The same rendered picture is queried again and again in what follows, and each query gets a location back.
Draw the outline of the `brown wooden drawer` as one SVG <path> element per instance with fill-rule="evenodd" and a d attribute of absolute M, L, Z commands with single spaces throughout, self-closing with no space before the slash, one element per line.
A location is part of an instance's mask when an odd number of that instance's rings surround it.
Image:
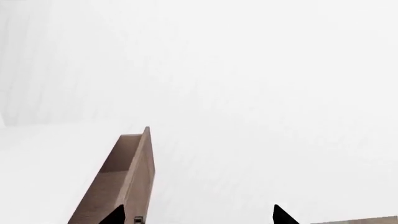
<path fill-rule="evenodd" d="M 124 224 L 134 224 L 147 211 L 155 177 L 150 128 L 123 134 L 114 145 L 68 224 L 98 224 L 124 205 Z"/>

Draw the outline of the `brown wooden cabinet edge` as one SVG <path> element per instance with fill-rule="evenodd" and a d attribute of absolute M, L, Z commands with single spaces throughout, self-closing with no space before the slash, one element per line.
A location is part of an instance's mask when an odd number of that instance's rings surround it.
<path fill-rule="evenodd" d="M 311 223 L 311 224 L 398 224 L 398 216 L 364 218 L 359 220 L 343 220 L 336 222 L 322 222 L 322 223 Z"/>

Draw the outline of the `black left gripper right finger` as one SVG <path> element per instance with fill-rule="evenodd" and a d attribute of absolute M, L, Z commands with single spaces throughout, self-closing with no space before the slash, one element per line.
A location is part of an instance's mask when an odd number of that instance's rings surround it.
<path fill-rule="evenodd" d="M 300 224 L 279 205 L 274 205 L 272 214 L 274 224 Z"/>

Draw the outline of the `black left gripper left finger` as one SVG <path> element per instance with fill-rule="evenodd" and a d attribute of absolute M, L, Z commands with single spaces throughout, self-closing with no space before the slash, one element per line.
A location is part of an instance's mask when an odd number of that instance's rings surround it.
<path fill-rule="evenodd" d="M 108 216 L 103 218 L 98 224 L 124 224 L 125 211 L 124 205 L 115 208 Z"/>

